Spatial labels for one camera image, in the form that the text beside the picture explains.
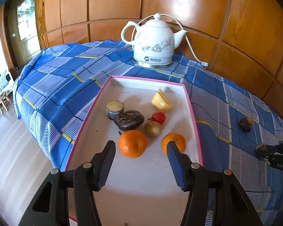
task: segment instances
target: white electric kettle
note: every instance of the white electric kettle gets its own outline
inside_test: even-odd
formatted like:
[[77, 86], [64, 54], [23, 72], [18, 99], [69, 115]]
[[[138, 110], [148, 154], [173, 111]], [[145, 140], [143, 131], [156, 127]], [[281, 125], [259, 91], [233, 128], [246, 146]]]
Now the white electric kettle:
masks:
[[[176, 49], [185, 30], [173, 33], [168, 24], [160, 20], [161, 15], [156, 13], [154, 19], [150, 19], [144, 25], [129, 21], [121, 32], [124, 43], [134, 46], [133, 58], [136, 63], [149, 68], [165, 68], [172, 62], [174, 49]], [[125, 39], [125, 31], [128, 27], [135, 26], [136, 34], [133, 41]]]

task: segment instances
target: kettle spout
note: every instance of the kettle spout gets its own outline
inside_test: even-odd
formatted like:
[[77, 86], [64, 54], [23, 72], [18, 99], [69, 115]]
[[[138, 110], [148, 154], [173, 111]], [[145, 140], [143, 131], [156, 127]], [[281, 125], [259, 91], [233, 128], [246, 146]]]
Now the kettle spout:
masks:
[[175, 48], [179, 47], [181, 40], [186, 33], [187, 33], [187, 31], [185, 31], [185, 30], [180, 30], [179, 32], [174, 33], [174, 42], [175, 42], [174, 46], [175, 46]]

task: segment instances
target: silver bolt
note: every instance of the silver bolt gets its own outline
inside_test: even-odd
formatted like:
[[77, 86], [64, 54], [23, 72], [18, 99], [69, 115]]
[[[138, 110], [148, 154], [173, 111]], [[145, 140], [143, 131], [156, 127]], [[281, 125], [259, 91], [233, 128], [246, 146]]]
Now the silver bolt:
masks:
[[199, 166], [198, 163], [192, 163], [191, 167], [192, 167], [193, 169], [198, 169], [200, 166]]
[[225, 175], [228, 175], [228, 176], [232, 174], [232, 171], [229, 169], [225, 169], [223, 172]]
[[90, 168], [91, 166], [92, 166], [92, 164], [90, 162], [86, 162], [86, 163], [83, 164], [83, 167], [86, 168], [86, 169]]
[[50, 171], [50, 173], [52, 174], [52, 175], [55, 175], [55, 174], [57, 174], [59, 172], [59, 169], [58, 168], [54, 168], [54, 169], [52, 169], [51, 171]]

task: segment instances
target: red fruit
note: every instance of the red fruit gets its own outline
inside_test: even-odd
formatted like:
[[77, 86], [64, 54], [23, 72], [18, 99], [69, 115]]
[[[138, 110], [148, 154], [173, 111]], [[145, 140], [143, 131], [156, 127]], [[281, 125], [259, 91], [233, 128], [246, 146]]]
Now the red fruit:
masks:
[[156, 111], [151, 116], [151, 121], [156, 121], [156, 122], [158, 122], [159, 124], [162, 125], [166, 121], [166, 116], [165, 116], [164, 113], [162, 113], [160, 111]]

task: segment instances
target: kettle lid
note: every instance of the kettle lid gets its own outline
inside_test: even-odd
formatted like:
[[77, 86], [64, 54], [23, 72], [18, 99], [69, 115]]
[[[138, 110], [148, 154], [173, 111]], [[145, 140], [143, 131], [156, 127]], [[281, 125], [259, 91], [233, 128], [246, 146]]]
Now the kettle lid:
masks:
[[168, 28], [168, 24], [165, 21], [160, 20], [161, 15], [159, 13], [154, 14], [153, 18], [154, 19], [148, 20], [145, 25]]

